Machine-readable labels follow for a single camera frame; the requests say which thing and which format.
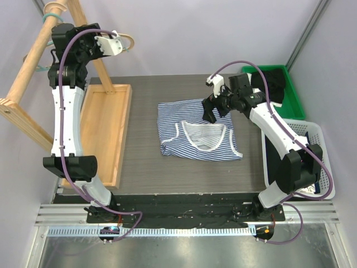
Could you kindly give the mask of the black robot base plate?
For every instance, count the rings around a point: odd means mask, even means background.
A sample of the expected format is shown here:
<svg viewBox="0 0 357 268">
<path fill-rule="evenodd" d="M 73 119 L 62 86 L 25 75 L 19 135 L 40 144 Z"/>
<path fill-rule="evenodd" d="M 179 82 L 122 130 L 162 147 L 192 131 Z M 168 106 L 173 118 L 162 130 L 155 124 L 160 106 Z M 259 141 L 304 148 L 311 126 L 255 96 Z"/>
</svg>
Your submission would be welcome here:
<svg viewBox="0 0 357 268">
<path fill-rule="evenodd" d="M 88 223 L 121 223 L 129 228 L 244 228 L 248 222 L 283 222 L 283 208 L 255 207 L 255 193 L 116 195 L 115 215 L 103 208 L 86 208 Z"/>
</svg>

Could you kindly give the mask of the blue white striped tank top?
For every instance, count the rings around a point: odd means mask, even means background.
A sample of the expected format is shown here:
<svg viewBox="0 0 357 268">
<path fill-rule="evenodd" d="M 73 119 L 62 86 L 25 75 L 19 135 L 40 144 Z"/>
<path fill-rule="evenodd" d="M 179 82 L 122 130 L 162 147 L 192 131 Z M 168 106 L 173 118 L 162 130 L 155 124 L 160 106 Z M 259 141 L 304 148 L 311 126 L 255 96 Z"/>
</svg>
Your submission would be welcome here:
<svg viewBox="0 0 357 268">
<path fill-rule="evenodd" d="M 160 103 L 157 111 L 163 156 L 203 161 L 234 161 L 243 157 L 238 151 L 231 114 L 221 118 L 213 109 L 216 122 L 204 121 L 201 99 Z"/>
</svg>

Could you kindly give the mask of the green plastic tray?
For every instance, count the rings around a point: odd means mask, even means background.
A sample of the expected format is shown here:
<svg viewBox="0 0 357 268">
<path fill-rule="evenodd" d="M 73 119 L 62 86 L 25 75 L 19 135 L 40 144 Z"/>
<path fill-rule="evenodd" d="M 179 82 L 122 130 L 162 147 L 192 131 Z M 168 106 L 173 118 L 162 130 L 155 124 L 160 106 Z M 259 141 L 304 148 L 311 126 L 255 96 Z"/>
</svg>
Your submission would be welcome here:
<svg viewBox="0 0 357 268">
<path fill-rule="evenodd" d="M 282 99 L 282 105 L 275 107 L 275 109 L 282 118 L 304 120 L 306 115 L 287 68 L 284 65 L 259 65 L 258 67 L 261 71 L 282 70 L 286 81 L 284 98 Z"/>
</svg>

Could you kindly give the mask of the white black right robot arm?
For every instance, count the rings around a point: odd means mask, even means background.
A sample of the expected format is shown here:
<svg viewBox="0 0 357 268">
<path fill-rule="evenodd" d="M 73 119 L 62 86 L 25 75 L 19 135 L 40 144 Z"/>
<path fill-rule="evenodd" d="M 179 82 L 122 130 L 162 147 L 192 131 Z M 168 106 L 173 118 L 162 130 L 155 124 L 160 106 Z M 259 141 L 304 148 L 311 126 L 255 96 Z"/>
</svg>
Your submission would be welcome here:
<svg viewBox="0 0 357 268">
<path fill-rule="evenodd" d="M 252 200 L 254 218 L 263 221 L 281 201 L 320 180 L 323 150 L 318 144 L 310 145 L 307 137 L 297 135 L 289 127 L 267 102 L 265 92 L 251 86 L 248 74 L 231 76 L 229 83 L 226 86 L 218 74 L 207 78 L 206 85 L 213 88 L 213 93 L 202 101 L 202 118 L 215 123 L 214 109 L 220 117 L 237 110 L 257 125 L 274 146 L 280 161 L 273 183 Z"/>
</svg>

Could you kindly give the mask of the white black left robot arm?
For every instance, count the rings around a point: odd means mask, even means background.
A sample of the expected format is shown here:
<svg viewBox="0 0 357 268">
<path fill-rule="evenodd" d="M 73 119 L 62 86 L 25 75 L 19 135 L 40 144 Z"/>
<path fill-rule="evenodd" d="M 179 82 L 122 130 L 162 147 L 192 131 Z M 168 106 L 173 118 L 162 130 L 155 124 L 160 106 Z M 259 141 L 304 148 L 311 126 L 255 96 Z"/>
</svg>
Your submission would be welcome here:
<svg viewBox="0 0 357 268">
<path fill-rule="evenodd" d="M 75 27 L 62 23 L 51 30 L 54 48 L 48 71 L 55 105 L 55 135 L 45 169 L 65 179 L 87 202 L 87 212 L 108 223 L 119 215 L 113 193 L 99 179 L 98 161 L 85 155 L 81 143 L 80 113 L 84 101 L 87 64 L 118 55 L 123 48 L 117 31 L 102 30 L 97 23 Z"/>
</svg>

